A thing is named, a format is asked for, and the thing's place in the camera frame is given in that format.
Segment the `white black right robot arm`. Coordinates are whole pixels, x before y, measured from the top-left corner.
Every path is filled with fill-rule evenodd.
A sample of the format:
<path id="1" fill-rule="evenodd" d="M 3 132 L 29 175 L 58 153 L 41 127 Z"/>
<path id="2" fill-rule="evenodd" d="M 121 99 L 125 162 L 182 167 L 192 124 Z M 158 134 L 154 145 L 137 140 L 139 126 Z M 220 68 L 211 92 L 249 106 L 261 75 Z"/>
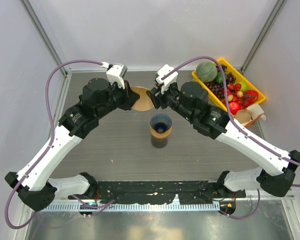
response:
<path id="1" fill-rule="evenodd" d="M 258 167 L 244 171 L 223 171 L 217 180 L 216 191 L 222 197 L 240 190 L 262 189 L 275 197 L 284 197 L 292 187 L 300 152 L 290 152 L 266 142 L 228 116 L 223 109 L 208 103 L 208 92 L 194 81 L 178 87 L 172 83 L 162 92 L 154 87 L 147 92 L 156 109 L 170 107 L 186 119 L 198 133 L 238 150 Z"/>

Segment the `brown paper coffee filter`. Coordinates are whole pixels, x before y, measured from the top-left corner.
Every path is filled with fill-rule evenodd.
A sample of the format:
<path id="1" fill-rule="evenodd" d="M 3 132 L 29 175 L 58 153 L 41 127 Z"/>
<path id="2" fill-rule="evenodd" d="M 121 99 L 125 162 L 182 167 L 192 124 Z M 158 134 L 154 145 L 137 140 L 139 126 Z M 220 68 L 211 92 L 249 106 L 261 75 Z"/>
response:
<path id="1" fill-rule="evenodd" d="M 147 95 L 147 92 L 149 91 L 148 88 L 142 86 L 133 86 L 131 89 L 140 96 L 140 98 L 132 106 L 133 110 L 145 112 L 154 108 L 152 100 Z"/>

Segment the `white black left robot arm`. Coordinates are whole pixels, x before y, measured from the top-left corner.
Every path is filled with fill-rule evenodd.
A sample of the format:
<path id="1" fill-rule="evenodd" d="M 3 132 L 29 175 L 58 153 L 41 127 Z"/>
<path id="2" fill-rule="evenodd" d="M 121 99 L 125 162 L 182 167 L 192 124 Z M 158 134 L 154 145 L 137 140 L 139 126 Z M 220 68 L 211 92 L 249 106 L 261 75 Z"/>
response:
<path id="1" fill-rule="evenodd" d="M 97 193 L 97 182 L 86 172 L 67 177 L 51 178 L 52 172 L 64 157 L 78 145 L 101 118 L 116 109 L 129 111 L 140 95 L 134 92 L 128 81 L 123 87 L 104 78 L 93 78 L 82 89 L 79 102 L 68 108 L 58 121 L 54 136 L 37 155 L 18 172 L 9 172 L 5 181 L 16 187 L 20 200 L 39 212 L 53 200 L 71 195 L 92 199 Z"/>

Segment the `blue ribbed glass dripper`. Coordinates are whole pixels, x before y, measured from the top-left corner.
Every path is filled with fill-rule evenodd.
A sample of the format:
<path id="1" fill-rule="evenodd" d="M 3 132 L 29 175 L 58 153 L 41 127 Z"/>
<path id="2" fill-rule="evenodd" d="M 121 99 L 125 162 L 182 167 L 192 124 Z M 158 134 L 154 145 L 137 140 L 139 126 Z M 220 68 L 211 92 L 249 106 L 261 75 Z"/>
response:
<path id="1" fill-rule="evenodd" d="M 159 134 L 163 134 L 171 129 L 172 127 L 172 119 L 170 116 L 164 113 L 159 113 L 154 115 L 150 119 L 150 127 Z"/>

